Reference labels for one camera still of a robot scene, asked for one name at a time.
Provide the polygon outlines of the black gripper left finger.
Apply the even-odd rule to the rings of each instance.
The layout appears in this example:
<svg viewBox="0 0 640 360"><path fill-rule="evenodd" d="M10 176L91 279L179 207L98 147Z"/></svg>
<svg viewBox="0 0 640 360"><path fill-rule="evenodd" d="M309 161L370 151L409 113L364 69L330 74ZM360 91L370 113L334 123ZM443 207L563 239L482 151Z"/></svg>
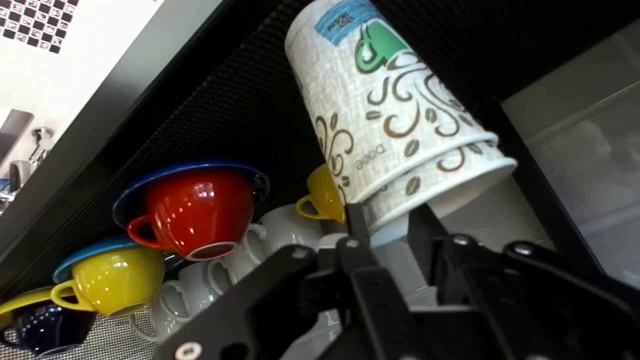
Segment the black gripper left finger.
<svg viewBox="0 0 640 360"><path fill-rule="evenodd" d="M362 205L348 205L348 237L334 251L285 246L165 340L152 360L280 360L323 312L339 338L319 360L427 360L399 286L370 251Z"/></svg>

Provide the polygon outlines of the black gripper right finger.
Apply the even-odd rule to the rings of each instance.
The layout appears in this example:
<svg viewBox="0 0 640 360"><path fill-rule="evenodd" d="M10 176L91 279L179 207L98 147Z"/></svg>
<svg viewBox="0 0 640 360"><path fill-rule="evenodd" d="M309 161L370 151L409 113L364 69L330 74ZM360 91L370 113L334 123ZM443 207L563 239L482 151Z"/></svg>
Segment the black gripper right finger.
<svg viewBox="0 0 640 360"><path fill-rule="evenodd" d="M481 314L506 360L640 360L640 292L528 240L450 234L429 205L409 240L441 307Z"/></svg>

